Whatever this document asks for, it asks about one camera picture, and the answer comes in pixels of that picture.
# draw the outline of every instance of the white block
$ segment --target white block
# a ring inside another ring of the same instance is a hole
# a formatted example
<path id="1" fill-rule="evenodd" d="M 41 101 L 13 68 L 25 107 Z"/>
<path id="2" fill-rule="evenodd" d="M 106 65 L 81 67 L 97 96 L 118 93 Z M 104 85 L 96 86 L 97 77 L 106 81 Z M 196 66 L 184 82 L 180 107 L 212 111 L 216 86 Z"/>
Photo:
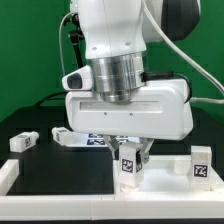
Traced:
<path id="1" fill-rule="evenodd" d="M 174 160 L 174 173 L 187 175 L 191 170 L 191 159 L 189 157 L 177 157 Z"/>
<path id="2" fill-rule="evenodd" d="M 10 151 L 22 153 L 36 145 L 38 138 L 39 134 L 37 132 L 23 132 L 9 140 Z"/>
<path id="3" fill-rule="evenodd" d="M 120 183 L 136 188 L 144 179 L 143 164 L 137 164 L 136 154 L 142 145 L 127 142 L 120 146 Z"/>
<path id="4" fill-rule="evenodd" d="M 5 196 L 19 175 L 19 161 L 8 160 L 0 169 L 0 196 Z"/>
<path id="5" fill-rule="evenodd" d="M 210 147 L 192 146 L 191 148 L 191 189 L 210 191 L 212 151 Z"/>
<path id="6" fill-rule="evenodd" d="M 61 146 L 74 144 L 74 137 L 72 132 L 64 127 L 53 128 L 52 134 L 53 139 Z"/>
<path id="7" fill-rule="evenodd" d="M 192 146 L 191 158 L 193 162 L 209 163 L 212 161 L 212 150 L 205 146 Z"/>

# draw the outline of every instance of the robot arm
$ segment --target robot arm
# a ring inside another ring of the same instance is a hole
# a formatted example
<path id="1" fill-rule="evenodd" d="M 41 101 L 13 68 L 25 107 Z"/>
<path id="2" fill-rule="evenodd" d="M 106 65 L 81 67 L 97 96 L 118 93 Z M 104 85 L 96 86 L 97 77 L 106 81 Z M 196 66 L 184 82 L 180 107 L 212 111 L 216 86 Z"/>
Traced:
<path id="1" fill-rule="evenodd" d="M 146 3 L 173 40 L 184 39 L 198 23 L 198 0 Z M 63 78 L 70 91 L 69 124 L 76 132 L 104 135 L 112 152 L 119 147 L 114 136 L 139 137 L 141 144 L 129 142 L 120 149 L 120 164 L 131 155 L 138 167 L 130 182 L 121 168 L 124 184 L 135 187 L 142 180 L 141 164 L 149 160 L 153 139 L 180 140 L 192 130 L 188 86 L 184 80 L 143 79 L 146 43 L 161 38 L 146 22 L 141 0 L 76 0 L 71 10 L 79 14 L 88 65 Z"/>

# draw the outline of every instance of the green background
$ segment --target green background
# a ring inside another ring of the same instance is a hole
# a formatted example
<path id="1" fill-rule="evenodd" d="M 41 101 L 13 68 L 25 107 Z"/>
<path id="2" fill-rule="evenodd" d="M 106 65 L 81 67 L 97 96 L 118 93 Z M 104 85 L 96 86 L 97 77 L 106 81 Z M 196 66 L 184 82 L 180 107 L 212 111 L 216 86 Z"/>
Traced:
<path id="1" fill-rule="evenodd" d="M 199 25 L 187 39 L 176 44 L 224 84 L 224 1 L 201 0 L 201 5 Z M 0 121 L 18 108 L 31 106 L 62 90 L 58 28 L 68 11 L 68 0 L 0 1 Z M 63 29 L 66 72 L 76 69 L 67 38 L 72 29 Z M 175 70 L 188 76 L 194 96 L 222 97 L 165 43 L 148 45 L 148 61 L 153 71 Z M 223 105 L 194 106 L 205 109 L 224 124 Z"/>

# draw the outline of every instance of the black table surface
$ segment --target black table surface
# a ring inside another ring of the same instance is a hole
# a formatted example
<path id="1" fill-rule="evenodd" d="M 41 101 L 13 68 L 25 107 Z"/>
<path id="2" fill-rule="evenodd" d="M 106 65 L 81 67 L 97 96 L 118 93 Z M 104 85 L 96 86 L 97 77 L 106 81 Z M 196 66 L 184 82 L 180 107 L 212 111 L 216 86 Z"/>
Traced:
<path id="1" fill-rule="evenodd" d="M 192 108 L 192 113 L 193 131 L 183 141 L 155 141 L 151 154 L 188 155 L 191 145 L 210 146 L 213 152 L 212 166 L 224 177 L 224 126 L 199 108 Z M 53 141 L 51 130 L 54 127 L 68 127 L 64 107 L 21 108 L 0 123 L 0 167 L 8 159 L 18 159 L 20 166 L 20 175 L 8 195 L 113 194 L 109 149 L 62 147 Z M 37 131 L 40 135 L 37 145 L 23 153 L 10 152 L 9 139 L 31 131 Z M 224 220 L 117 220 L 113 223 L 203 224 L 224 223 Z"/>

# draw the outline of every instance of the white cable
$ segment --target white cable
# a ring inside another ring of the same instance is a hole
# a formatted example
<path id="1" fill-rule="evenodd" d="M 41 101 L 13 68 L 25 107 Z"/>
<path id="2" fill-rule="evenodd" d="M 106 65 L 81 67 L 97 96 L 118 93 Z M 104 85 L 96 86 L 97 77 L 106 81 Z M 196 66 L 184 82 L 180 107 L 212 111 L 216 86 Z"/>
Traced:
<path id="1" fill-rule="evenodd" d="M 205 78 L 207 78 L 213 85 L 215 85 L 218 90 L 224 96 L 224 87 L 223 85 L 214 78 L 211 74 L 209 74 L 205 69 L 203 69 L 199 64 L 193 61 L 189 56 L 187 56 L 183 51 L 181 51 L 161 30 L 157 22 L 154 20 L 152 14 L 148 10 L 148 7 L 145 3 L 145 0 L 142 0 L 142 5 L 146 16 L 148 17 L 149 21 L 152 23 L 156 31 L 159 35 L 163 38 L 163 40 L 170 46 L 177 54 L 179 54 L 185 61 L 187 61 L 191 66 L 193 66 L 197 71 L 199 71 Z M 217 103 L 217 104 L 224 104 L 224 100 L 216 100 L 216 99 L 206 99 L 206 98 L 192 98 L 191 102 L 202 102 L 202 103 Z"/>
<path id="2" fill-rule="evenodd" d="M 63 47 L 62 47 L 62 27 L 67 17 L 73 14 L 74 12 L 70 12 L 67 15 L 65 15 L 61 21 L 60 28 L 59 28 L 59 50 L 60 50 L 60 59 L 61 59 L 61 67 L 62 67 L 63 76 L 65 76 L 66 73 L 65 73 L 65 64 L 64 64 L 64 56 L 63 56 Z"/>

